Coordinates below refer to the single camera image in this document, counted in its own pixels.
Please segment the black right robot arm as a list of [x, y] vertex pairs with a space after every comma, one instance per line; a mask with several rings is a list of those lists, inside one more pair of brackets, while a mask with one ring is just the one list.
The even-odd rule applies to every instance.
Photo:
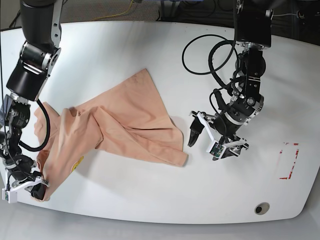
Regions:
[[[49, 142], [50, 118], [39, 96], [61, 53], [64, 5], [62, 0], [21, 0], [19, 3], [25, 42], [6, 84], [10, 94], [2, 95], [0, 108], [0, 157], [5, 167], [2, 199], [10, 204], [18, 201], [19, 190], [26, 190], [33, 198], [43, 200], [50, 185], [35, 170], [36, 161], [24, 155], [22, 149], [39, 152]], [[31, 116], [30, 102], [38, 104], [45, 119], [45, 137], [38, 147], [31, 147], [21, 140], [22, 130]]]

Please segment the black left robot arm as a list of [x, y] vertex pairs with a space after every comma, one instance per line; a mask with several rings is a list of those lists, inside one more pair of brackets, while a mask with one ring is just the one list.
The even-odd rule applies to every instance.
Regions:
[[[216, 80], [209, 98], [215, 98], [218, 107], [215, 114], [191, 111], [194, 120], [190, 126], [188, 146], [192, 147], [205, 130], [210, 138], [206, 150], [214, 161], [238, 157], [247, 150], [246, 139], [237, 136], [237, 130], [256, 117], [264, 106], [260, 94], [261, 77], [266, 71], [263, 50], [271, 47], [271, 23], [273, 10], [267, 1], [237, 0], [233, 4], [234, 39], [222, 37], [209, 52], [209, 74]], [[213, 56], [218, 48], [231, 45], [235, 54], [235, 71], [229, 83], [218, 76], [213, 65]]]

